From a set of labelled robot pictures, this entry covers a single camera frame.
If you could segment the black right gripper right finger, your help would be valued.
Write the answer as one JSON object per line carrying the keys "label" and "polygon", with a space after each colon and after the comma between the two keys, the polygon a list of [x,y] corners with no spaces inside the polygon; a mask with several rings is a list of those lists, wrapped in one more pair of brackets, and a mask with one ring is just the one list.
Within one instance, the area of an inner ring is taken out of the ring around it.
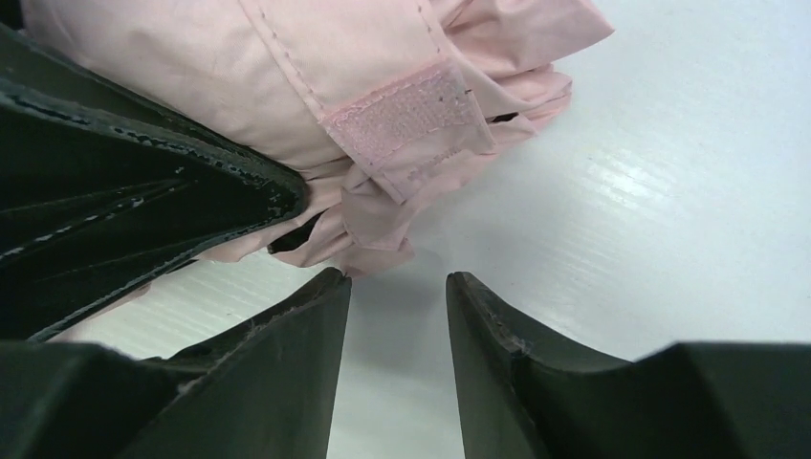
{"label": "black right gripper right finger", "polygon": [[446,282],[469,458],[806,458],[810,348],[681,342],[639,361],[580,344],[471,273]]}

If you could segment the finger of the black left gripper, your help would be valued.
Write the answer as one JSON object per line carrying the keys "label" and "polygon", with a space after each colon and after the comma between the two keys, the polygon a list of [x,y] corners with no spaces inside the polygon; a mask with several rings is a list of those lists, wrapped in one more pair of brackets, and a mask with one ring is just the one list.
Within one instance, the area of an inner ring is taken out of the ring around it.
{"label": "finger of the black left gripper", "polygon": [[292,169],[1,30],[1,336],[47,340],[298,216]]}

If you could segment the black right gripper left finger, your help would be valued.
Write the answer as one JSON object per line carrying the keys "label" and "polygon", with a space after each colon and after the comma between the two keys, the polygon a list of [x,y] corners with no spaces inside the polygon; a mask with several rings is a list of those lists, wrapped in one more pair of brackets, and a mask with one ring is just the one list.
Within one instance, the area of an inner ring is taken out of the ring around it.
{"label": "black right gripper left finger", "polygon": [[1,344],[5,458],[322,458],[351,280],[289,297],[168,359],[98,344]]}

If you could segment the pink folding umbrella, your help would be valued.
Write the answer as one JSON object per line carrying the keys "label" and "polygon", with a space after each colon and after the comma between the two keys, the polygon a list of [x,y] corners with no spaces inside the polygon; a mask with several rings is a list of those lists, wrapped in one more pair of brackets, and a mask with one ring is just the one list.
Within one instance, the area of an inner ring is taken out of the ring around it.
{"label": "pink folding umbrella", "polygon": [[570,102],[557,60],[613,33],[590,1],[26,1],[27,34],[298,172],[307,208],[203,252],[357,277],[411,221]]}

